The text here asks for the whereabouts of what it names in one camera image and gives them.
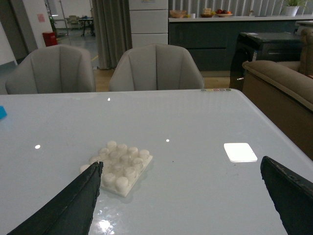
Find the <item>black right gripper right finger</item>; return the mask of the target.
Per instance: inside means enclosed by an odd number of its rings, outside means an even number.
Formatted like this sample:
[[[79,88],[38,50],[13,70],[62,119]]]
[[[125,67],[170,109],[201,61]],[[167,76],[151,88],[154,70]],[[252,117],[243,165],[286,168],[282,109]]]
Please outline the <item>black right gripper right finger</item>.
[[[260,171],[287,234],[311,235],[313,183],[268,156]]]

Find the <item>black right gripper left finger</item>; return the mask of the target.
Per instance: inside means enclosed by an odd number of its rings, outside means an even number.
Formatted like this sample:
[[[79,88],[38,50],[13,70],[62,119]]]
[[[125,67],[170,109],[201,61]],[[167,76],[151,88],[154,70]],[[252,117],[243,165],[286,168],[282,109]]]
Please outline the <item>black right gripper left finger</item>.
[[[87,235],[99,196],[102,162],[94,162],[10,235]]]

